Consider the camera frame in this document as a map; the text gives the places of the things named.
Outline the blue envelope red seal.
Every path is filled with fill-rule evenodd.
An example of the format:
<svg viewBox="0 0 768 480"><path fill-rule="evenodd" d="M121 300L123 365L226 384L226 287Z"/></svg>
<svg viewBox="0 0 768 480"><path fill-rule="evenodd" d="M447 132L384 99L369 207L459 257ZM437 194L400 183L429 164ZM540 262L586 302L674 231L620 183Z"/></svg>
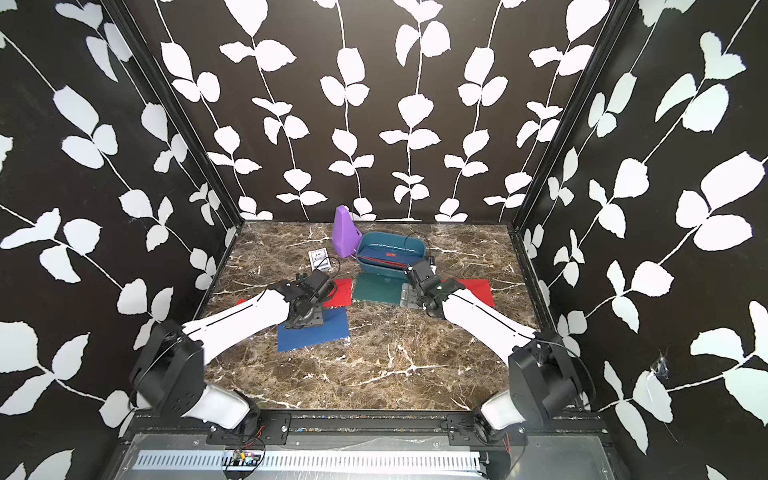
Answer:
<svg viewBox="0 0 768 480"><path fill-rule="evenodd" d="M391 252L384 252L373 254L364 253L362 255L358 255L357 259L366 265L404 270L414 262L420 260L421 257L418 255L400 255Z"/></svg>

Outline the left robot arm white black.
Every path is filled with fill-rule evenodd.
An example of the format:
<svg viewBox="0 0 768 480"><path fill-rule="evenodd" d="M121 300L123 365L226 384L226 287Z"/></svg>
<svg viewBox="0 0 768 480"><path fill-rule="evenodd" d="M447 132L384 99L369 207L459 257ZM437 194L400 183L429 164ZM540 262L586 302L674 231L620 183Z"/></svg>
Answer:
<svg viewBox="0 0 768 480"><path fill-rule="evenodd" d="M307 326L322 316L336 290L334 280L315 269L217 314L183 325L158 324L131 373L129 398L164 418L192 418L229 431L256 426L258 407L245 394L208 383L207 365L264 329Z"/></svg>

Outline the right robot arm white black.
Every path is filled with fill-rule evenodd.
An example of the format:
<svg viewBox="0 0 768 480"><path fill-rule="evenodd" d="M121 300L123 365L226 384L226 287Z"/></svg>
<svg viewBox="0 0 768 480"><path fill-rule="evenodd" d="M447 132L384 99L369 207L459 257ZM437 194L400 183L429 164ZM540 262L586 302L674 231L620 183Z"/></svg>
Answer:
<svg viewBox="0 0 768 480"><path fill-rule="evenodd" d="M584 393L575 353L557 333L511 320L461 282L441 279L426 259L404 273L426 313L464 329L507 362L508 387L475 409L477 430L540 428Z"/></svg>

